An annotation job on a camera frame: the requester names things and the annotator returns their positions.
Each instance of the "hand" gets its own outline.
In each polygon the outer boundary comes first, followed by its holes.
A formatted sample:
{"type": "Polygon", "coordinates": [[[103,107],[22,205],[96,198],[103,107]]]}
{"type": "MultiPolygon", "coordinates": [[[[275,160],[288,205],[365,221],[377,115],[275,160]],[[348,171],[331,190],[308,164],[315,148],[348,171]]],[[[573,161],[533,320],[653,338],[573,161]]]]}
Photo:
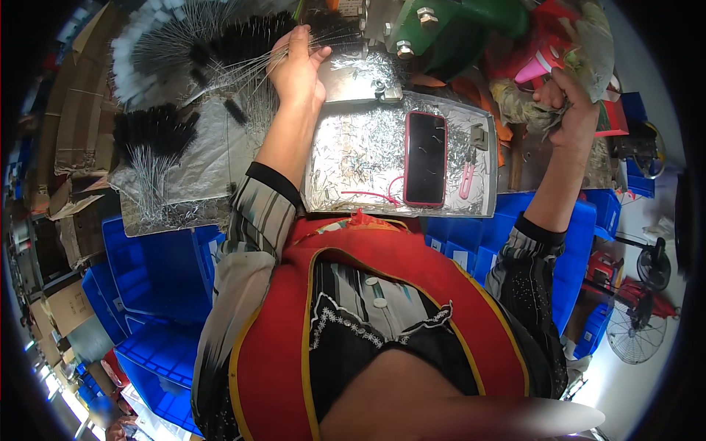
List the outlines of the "hand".
{"type": "Polygon", "coordinates": [[[115,423],[105,431],[105,441],[126,441],[127,436],[120,423],[115,423]]]}
{"type": "Polygon", "coordinates": [[[561,127],[549,136],[554,147],[588,155],[598,124],[598,106],[591,103],[583,86],[559,68],[551,70],[552,80],[532,97],[555,108],[563,106],[563,94],[571,103],[561,119],[561,127]]]}
{"type": "Polygon", "coordinates": [[[275,43],[268,73],[283,107],[305,109],[318,116],[326,99],[326,89],[318,79],[318,67],[331,54],[331,48],[310,51],[310,29],[309,25],[296,26],[275,43]],[[288,42],[289,54],[280,59],[278,49],[288,42]]]}

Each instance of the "metal bolt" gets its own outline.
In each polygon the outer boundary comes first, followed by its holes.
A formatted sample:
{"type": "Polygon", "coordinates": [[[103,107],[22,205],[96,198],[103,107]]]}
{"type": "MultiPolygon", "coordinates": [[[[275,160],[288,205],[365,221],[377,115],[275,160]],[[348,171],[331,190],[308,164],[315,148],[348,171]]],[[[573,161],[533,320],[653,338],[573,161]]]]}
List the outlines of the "metal bolt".
{"type": "Polygon", "coordinates": [[[397,42],[397,57],[402,60],[411,59],[414,56],[412,51],[412,43],[407,40],[400,40],[397,42]]]}
{"type": "Polygon", "coordinates": [[[385,83],[380,80],[374,80],[371,87],[375,90],[375,93],[385,92],[385,83]]]}
{"type": "Polygon", "coordinates": [[[417,9],[417,17],[421,19],[424,14],[434,15],[434,10],[432,8],[419,8],[417,9]]]}
{"type": "Polygon", "coordinates": [[[417,17],[421,26],[425,29],[434,29],[439,24],[439,20],[434,16],[434,10],[432,8],[419,8],[417,9],[417,17]]]}

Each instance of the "smartphone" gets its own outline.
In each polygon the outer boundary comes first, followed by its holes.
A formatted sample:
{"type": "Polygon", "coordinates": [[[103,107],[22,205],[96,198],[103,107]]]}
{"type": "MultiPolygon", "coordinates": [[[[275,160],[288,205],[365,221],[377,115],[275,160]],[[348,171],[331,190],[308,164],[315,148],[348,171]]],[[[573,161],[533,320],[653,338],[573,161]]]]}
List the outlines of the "smartphone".
{"type": "Polygon", "coordinates": [[[406,127],[402,198],[407,205],[440,207],[446,191],[446,120],[411,111],[406,127]]]}

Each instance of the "yellow apron trim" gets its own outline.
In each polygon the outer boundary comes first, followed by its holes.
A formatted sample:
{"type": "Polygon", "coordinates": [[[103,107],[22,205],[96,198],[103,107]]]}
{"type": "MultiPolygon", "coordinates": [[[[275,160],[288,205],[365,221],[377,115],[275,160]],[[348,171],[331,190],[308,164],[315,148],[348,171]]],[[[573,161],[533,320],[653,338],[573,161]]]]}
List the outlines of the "yellow apron trim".
{"type": "Polygon", "coordinates": [[[248,334],[250,327],[255,322],[255,319],[260,314],[262,305],[255,309],[248,320],[243,324],[243,329],[238,333],[238,337],[235,339],[235,344],[233,344],[233,350],[230,354],[230,365],[228,367],[228,385],[230,386],[230,403],[233,406],[233,415],[235,416],[235,421],[238,423],[238,431],[242,435],[245,441],[253,441],[253,436],[248,429],[248,425],[245,423],[245,415],[243,414],[243,408],[240,405],[240,396],[238,395],[238,357],[240,356],[240,348],[243,346],[245,341],[245,336],[248,334]]]}
{"type": "Polygon", "coordinates": [[[304,392],[304,406],[306,416],[309,418],[311,429],[311,439],[319,441],[321,436],[318,433],[318,421],[316,420],[316,408],[313,405],[313,394],[311,393],[311,371],[309,370],[309,334],[311,326],[311,296],[313,290],[313,266],[316,258],[324,249],[316,251],[309,261],[309,280],[306,285],[306,308],[304,309],[304,326],[301,329],[301,390],[304,392]]]}
{"type": "Polygon", "coordinates": [[[405,230],[407,230],[407,234],[412,234],[412,232],[409,230],[409,227],[407,226],[407,224],[405,224],[405,223],[402,222],[402,221],[398,221],[398,220],[396,220],[396,219],[385,219],[385,218],[383,218],[383,217],[379,217],[378,219],[383,220],[383,221],[385,221],[385,222],[390,222],[391,224],[402,225],[402,226],[405,228],[405,230]]]}
{"type": "Polygon", "coordinates": [[[495,299],[490,297],[490,295],[486,292],[486,290],[480,286],[478,281],[471,277],[470,274],[463,268],[461,268],[460,265],[454,260],[453,261],[454,265],[456,265],[456,268],[461,271],[461,274],[468,279],[473,286],[476,287],[478,292],[483,296],[483,299],[485,299],[486,303],[490,306],[490,308],[493,310],[495,315],[498,317],[498,320],[500,320],[500,323],[503,326],[503,329],[505,329],[505,333],[508,335],[508,338],[510,339],[510,343],[513,345],[513,350],[515,351],[515,355],[517,356],[517,359],[520,362],[520,366],[522,367],[522,376],[525,379],[525,396],[528,397],[530,395],[530,373],[527,371],[527,365],[525,364],[525,359],[522,357],[522,354],[520,353],[520,347],[517,346],[517,342],[515,341],[515,336],[513,335],[513,331],[510,329],[510,325],[508,325],[507,320],[505,320],[505,317],[503,316],[502,311],[500,311],[500,308],[498,308],[497,303],[495,302],[495,299]]]}

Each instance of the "cardboard sheet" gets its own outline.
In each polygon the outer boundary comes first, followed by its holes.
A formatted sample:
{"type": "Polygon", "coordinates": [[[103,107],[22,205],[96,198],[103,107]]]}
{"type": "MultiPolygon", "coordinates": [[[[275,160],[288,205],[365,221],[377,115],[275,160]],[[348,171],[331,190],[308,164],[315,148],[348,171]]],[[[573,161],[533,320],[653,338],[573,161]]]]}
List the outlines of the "cardboard sheet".
{"type": "Polygon", "coordinates": [[[49,199],[49,220],[56,221],[74,215],[102,197],[102,194],[74,192],[73,179],[67,179],[49,199]]]}
{"type": "Polygon", "coordinates": [[[61,243],[72,269],[105,251],[101,221],[94,209],[83,210],[59,220],[61,243]]]}

